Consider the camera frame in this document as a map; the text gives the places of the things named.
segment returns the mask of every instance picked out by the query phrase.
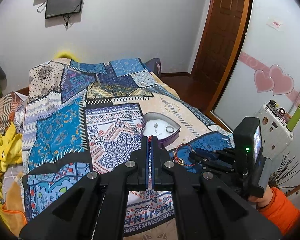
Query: wooden floor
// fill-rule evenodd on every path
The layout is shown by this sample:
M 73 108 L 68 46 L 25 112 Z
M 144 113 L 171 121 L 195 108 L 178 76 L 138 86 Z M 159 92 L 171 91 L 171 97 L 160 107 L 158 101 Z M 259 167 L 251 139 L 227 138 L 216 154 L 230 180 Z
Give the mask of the wooden floor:
M 173 88 L 179 97 L 204 112 L 217 89 L 210 81 L 198 82 L 189 76 L 161 77 L 162 82 Z

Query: person's arm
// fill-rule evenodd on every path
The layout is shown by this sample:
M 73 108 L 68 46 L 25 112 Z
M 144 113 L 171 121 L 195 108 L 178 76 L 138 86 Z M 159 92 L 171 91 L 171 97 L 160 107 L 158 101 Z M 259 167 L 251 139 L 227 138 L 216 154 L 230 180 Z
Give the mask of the person's arm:
M 261 214 L 274 223 L 284 235 L 296 222 L 300 210 L 295 208 L 283 192 L 277 188 L 266 188 L 263 198 L 249 197 L 249 201 L 257 203 Z

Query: white suitcase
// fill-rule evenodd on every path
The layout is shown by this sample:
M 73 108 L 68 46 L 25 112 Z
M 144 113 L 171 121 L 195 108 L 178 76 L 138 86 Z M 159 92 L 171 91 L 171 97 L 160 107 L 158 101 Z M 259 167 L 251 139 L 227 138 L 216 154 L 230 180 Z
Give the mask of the white suitcase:
M 282 153 L 293 140 L 293 132 L 276 117 L 272 111 L 262 105 L 255 117 L 260 119 L 261 137 L 264 157 L 273 159 Z

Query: brown door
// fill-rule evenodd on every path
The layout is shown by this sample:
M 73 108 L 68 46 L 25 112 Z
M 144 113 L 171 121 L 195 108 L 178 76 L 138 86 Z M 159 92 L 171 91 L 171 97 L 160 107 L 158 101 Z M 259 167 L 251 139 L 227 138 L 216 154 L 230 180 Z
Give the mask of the brown door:
M 244 0 L 211 0 L 191 75 L 212 95 L 221 81 L 234 48 L 243 5 Z

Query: human hand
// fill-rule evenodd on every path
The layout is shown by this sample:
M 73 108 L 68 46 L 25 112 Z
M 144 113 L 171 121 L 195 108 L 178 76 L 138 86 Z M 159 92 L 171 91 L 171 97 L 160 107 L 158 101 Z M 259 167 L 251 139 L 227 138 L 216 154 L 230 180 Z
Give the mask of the human hand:
M 272 197 L 273 197 L 273 192 L 272 192 L 271 188 L 269 187 L 269 185 L 267 185 L 266 191 L 263 195 L 263 198 L 257 198 L 254 196 L 250 196 L 249 201 L 256 203 L 258 207 L 265 207 L 266 205 L 268 205 L 271 202 Z

